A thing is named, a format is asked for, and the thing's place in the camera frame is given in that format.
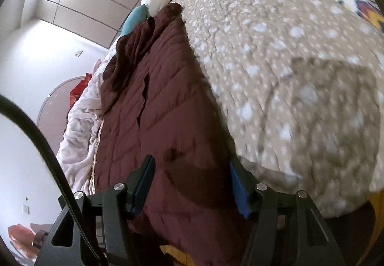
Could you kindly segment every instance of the teal pillow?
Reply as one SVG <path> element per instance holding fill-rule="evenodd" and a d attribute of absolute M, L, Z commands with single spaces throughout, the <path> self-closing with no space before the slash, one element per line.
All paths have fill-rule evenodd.
<path fill-rule="evenodd" d="M 145 19 L 148 18 L 148 8 L 145 5 L 141 5 L 139 7 L 136 7 L 134 10 L 131 11 L 128 18 L 125 20 L 124 24 L 122 25 L 121 29 L 121 35 L 127 35 L 129 32 L 133 30 L 136 23 L 142 22 Z"/>

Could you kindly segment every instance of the quilted comforter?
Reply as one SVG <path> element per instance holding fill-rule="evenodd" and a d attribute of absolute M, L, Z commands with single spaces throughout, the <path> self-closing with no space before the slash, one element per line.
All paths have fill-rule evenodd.
<path fill-rule="evenodd" d="M 250 223 L 232 198 L 228 152 L 181 6 L 169 4 L 137 24 L 119 39 L 116 52 L 101 86 L 96 192 L 124 181 L 152 155 L 156 173 L 131 229 L 156 234 L 197 265 L 239 265 Z"/>
<path fill-rule="evenodd" d="M 325 217 L 384 186 L 383 33 L 335 0 L 174 0 L 233 157 Z"/>

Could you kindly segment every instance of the wall outlet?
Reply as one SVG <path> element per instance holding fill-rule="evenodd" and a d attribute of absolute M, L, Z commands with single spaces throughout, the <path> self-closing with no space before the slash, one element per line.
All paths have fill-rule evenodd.
<path fill-rule="evenodd" d="M 83 53 L 82 50 L 78 50 L 75 54 L 75 57 L 80 57 L 80 55 Z"/>
<path fill-rule="evenodd" d="M 23 213 L 29 215 L 29 206 L 28 205 L 23 204 Z"/>

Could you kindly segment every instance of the maroon comforter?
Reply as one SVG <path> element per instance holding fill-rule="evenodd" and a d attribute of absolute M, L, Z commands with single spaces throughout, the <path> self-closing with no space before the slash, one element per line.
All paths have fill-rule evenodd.
<path fill-rule="evenodd" d="M 197 265 L 238 266 L 250 225 L 232 197 L 227 151 L 181 6 L 166 6 L 122 37 L 104 80 L 96 191 L 125 180 L 151 154 L 156 174 L 131 229 L 158 235 Z"/>

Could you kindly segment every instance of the light switch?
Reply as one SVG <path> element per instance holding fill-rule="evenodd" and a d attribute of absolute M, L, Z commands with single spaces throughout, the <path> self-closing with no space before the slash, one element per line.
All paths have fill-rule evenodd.
<path fill-rule="evenodd" d="M 29 215 L 29 206 L 28 205 L 23 204 L 23 213 Z"/>

